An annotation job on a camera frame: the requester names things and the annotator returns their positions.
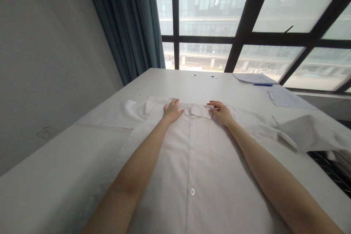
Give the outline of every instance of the window frame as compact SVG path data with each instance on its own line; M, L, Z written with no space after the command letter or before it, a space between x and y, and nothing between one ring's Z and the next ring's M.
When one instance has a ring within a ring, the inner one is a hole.
M238 62L244 45L261 46L303 46L305 49L300 53L290 68L280 79L283 85L301 65L304 59L315 48L342 48L351 49L351 40L322 39L326 31L332 26L339 15L350 4L351 0L332 0L327 9L309 33L266 33L253 32L257 17L260 13L264 0L247 0L244 6L237 33L234 37L204 37L179 35L179 0L172 0L173 8L173 35L162 35L162 42L173 42L175 69L179 70L179 43L207 43L207 44L231 44L232 48L228 57L224 72L233 72ZM326 94L347 94L345 91L351 87L351 77L347 78L333 91L307 90L288 88L291 91L306 91Z

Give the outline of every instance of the pen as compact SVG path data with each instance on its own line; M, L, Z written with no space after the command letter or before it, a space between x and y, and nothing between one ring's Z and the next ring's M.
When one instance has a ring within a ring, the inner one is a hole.
M271 87L273 86L273 84L260 84L260 83L255 83L255 86L267 86L267 87Z

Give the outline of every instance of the electrical outlet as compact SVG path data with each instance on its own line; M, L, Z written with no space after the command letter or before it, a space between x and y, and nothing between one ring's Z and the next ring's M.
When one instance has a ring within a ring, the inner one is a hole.
M40 137L41 139L48 140L51 137L53 137L55 134L57 134L57 132L58 131L55 128L52 128L51 126L47 126L40 132L37 132L35 135Z

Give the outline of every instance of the hand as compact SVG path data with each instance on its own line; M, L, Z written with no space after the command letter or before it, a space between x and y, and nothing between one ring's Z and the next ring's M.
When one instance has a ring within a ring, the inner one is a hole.
M209 103L207 103L207 105L213 105L215 107L214 109L211 109L211 112L226 127L228 127L228 125L232 123L235 123L228 107L225 106L223 103L219 101L210 101Z
M167 104L163 107L164 113L162 119L169 122L170 124L178 120L183 114L184 110L178 111L179 99L174 99L167 107Z

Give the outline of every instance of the curtain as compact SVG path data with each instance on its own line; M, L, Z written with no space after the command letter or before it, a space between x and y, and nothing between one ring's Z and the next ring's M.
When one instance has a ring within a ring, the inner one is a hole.
M93 0L124 85L165 68L156 0Z

